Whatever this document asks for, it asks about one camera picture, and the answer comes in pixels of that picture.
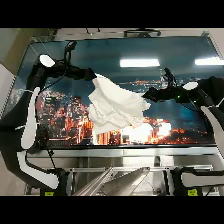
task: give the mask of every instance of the green label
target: green label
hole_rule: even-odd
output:
[[[54,192],[45,192],[45,196],[54,196]]]
[[[198,196],[196,189],[188,190],[188,196]]]

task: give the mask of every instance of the white cloth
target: white cloth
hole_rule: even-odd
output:
[[[144,120],[143,111],[149,109],[141,93],[120,88],[108,78],[96,74],[95,90],[89,95],[89,118],[94,123],[95,134],[125,128],[139,127]]]

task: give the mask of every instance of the towel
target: towel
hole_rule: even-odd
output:
[[[102,75],[96,76],[92,80],[95,90],[89,95],[91,104],[88,108],[95,134],[130,125],[141,126],[144,120],[143,111],[151,105],[142,98],[143,94],[123,89]]]

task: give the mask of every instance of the crumpled white fabric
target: crumpled white fabric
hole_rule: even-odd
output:
[[[151,105],[141,97],[143,94],[120,88],[102,75],[96,76],[92,80],[96,89],[89,95],[92,104],[88,108],[95,134],[142,125],[143,111]]]

